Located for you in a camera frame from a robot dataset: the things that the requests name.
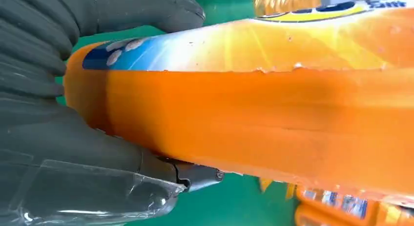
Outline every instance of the transparent plastic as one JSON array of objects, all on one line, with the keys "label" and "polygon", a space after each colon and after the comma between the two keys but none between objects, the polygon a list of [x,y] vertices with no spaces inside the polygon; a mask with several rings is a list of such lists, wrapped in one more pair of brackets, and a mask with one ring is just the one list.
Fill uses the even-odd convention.
[{"label": "transparent plastic", "polygon": [[178,185],[0,150],[0,225],[113,225],[168,213]]}]

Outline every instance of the gloved hand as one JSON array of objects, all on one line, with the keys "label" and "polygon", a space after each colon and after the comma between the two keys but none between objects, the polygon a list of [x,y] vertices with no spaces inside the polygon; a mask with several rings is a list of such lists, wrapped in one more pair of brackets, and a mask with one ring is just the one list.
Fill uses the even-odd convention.
[{"label": "gloved hand", "polygon": [[204,19],[195,0],[0,0],[0,225],[171,210],[168,187],[128,173],[175,183],[174,166],[89,128],[56,103],[54,78],[81,36],[140,25],[175,32]]}]

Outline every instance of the clear plastic bottle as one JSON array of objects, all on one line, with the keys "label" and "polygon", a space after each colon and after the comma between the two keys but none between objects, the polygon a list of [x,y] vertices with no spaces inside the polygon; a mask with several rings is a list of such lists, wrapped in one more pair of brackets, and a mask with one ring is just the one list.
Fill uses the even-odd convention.
[{"label": "clear plastic bottle", "polygon": [[318,7],[321,0],[253,0],[257,16]]}]

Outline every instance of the green surface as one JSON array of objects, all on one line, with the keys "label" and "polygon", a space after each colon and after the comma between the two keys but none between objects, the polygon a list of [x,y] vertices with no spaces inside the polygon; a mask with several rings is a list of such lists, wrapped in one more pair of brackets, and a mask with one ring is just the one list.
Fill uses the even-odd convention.
[{"label": "green surface", "polygon": [[[252,0],[197,0],[206,13],[205,25],[253,17]],[[81,38],[74,51],[87,44],[162,34],[145,26]],[[293,226],[296,200],[285,200],[287,186],[273,183],[265,194],[257,178],[228,174],[215,186],[180,195],[168,215],[128,226]]]},{"label": "green surface", "polygon": [[228,174],[218,185],[181,194],[168,215],[128,226],[293,226],[296,200],[286,200],[287,186],[272,183],[260,192],[257,178]]}]

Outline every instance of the plastic bottle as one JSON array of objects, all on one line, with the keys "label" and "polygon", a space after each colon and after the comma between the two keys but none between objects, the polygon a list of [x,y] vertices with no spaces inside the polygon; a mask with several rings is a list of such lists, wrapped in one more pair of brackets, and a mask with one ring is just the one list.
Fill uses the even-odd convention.
[{"label": "plastic bottle", "polygon": [[257,16],[318,7],[321,0],[253,0]]},{"label": "plastic bottle", "polygon": [[97,43],[68,61],[66,100],[167,157],[414,196],[413,21],[414,0],[361,0]]}]

